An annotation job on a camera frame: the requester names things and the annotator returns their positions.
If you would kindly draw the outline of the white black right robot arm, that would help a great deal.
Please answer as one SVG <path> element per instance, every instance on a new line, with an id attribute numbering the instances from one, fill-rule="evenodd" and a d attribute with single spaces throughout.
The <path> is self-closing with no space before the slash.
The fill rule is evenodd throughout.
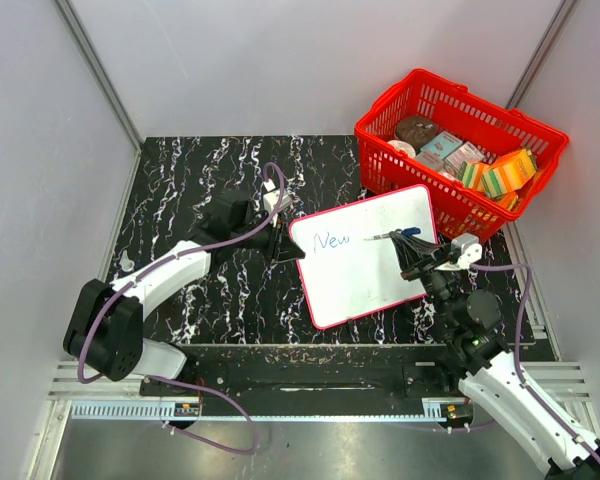
<path id="1" fill-rule="evenodd" d="M 508 344 L 497 297 L 483 289 L 464 292 L 458 271 L 503 272 L 483 265 L 472 234 L 446 244 L 404 230 L 389 233 L 400 274 L 418 281 L 442 324 L 446 354 L 434 375 L 448 396 L 462 394 L 484 409 L 534 461 L 547 479 L 600 479 L 600 438 L 569 414 L 524 369 L 520 344 Z"/>

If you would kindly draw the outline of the pink framed whiteboard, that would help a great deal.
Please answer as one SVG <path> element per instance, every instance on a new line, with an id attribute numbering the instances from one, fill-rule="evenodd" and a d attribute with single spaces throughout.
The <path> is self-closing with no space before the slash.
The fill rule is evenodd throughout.
<path id="1" fill-rule="evenodd" d="M 411 227 L 420 229 L 422 239 L 435 240 L 430 194 L 422 184 L 291 223 L 291 239 L 305 252 L 297 266 L 316 328 L 332 328 L 425 294 L 420 282 L 402 279 L 391 240 L 373 238 Z"/>

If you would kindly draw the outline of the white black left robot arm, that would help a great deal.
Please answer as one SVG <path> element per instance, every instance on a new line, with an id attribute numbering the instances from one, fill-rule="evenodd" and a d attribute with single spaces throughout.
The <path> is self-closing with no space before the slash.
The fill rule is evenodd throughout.
<path id="1" fill-rule="evenodd" d="M 269 262 L 304 258 L 280 217 L 290 203 L 289 194 L 280 189 L 264 195 L 262 209 L 241 191 L 214 198 L 189 238 L 157 260 L 110 283 L 93 279 L 82 287 L 63 339 L 64 351 L 81 367 L 95 370 L 97 378 L 162 377 L 173 394 L 188 394 L 197 373 L 187 365 L 187 355 L 176 346 L 146 338 L 145 320 L 239 249 L 256 250 Z"/>

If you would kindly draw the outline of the white blue whiteboard marker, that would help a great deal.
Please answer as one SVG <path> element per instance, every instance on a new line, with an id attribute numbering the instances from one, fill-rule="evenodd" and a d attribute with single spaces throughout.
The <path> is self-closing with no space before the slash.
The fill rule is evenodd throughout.
<path id="1" fill-rule="evenodd" d="M 392 238 L 393 236 L 412 237 L 421 233 L 421 229 L 418 227 L 408 227 L 405 229 L 396 229 L 388 233 L 376 234 L 365 238 L 365 241 L 375 241 L 381 239 Z"/>

